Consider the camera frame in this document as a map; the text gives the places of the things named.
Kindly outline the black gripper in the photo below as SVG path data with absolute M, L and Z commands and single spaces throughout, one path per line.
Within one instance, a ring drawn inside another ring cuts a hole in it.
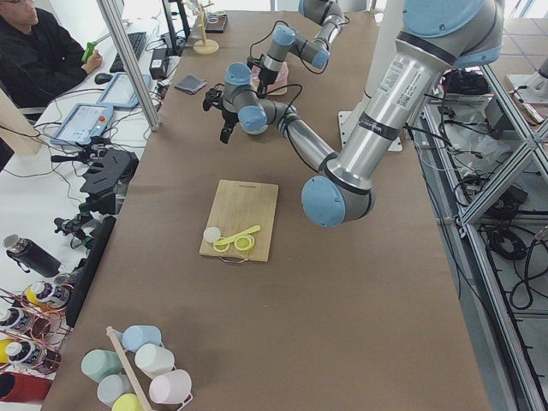
M 217 110 L 223 110 L 223 90 L 217 89 L 216 87 L 210 88 L 205 93 L 205 98 L 202 103 L 202 108 L 204 111 L 209 111 L 212 108 Z M 221 129 L 220 140 L 224 144 L 229 143 L 230 136 L 236 125 L 236 113 L 223 113 L 222 114 L 224 124 Z
M 250 69 L 253 69 L 253 68 L 262 69 L 264 67 L 264 61 L 265 61 L 264 54 L 261 54 L 259 57 L 248 56 L 247 66 Z M 266 95 L 267 91 L 268 91 L 268 86 L 262 80 L 260 80 L 257 85 L 258 97 L 263 98 Z

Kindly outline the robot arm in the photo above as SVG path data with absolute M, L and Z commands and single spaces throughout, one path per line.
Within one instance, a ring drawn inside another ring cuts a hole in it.
M 210 89 L 205 110 L 222 112 L 221 141 L 235 126 L 250 134 L 278 128 L 301 159 L 316 171 L 301 192 L 307 217 L 334 227 L 364 217 L 375 196 L 372 173 L 422 100 L 426 89 L 452 68 L 496 61 L 502 47 L 504 4 L 501 1 L 407 1 L 396 54 L 340 152 L 334 151 L 290 104 L 271 101 L 265 89 L 276 78 L 289 53 L 318 69 L 329 60 L 329 48 L 345 17 L 332 1 L 303 1 L 299 11 L 321 29 L 313 40 L 295 29 L 278 26 L 265 57 L 232 63 L 223 87 Z
M 300 1 L 299 13 L 308 20 L 318 24 L 320 30 L 314 39 L 307 39 L 287 23 L 279 22 L 272 28 L 269 48 L 260 57 L 247 58 L 249 68 L 257 67 L 257 92 L 260 97 L 267 94 L 267 89 L 277 80 L 279 71 L 289 53 L 297 56 L 303 64 L 308 63 L 322 74 L 330 59 L 330 47 L 337 35 L 348 21 L 336 1 Z

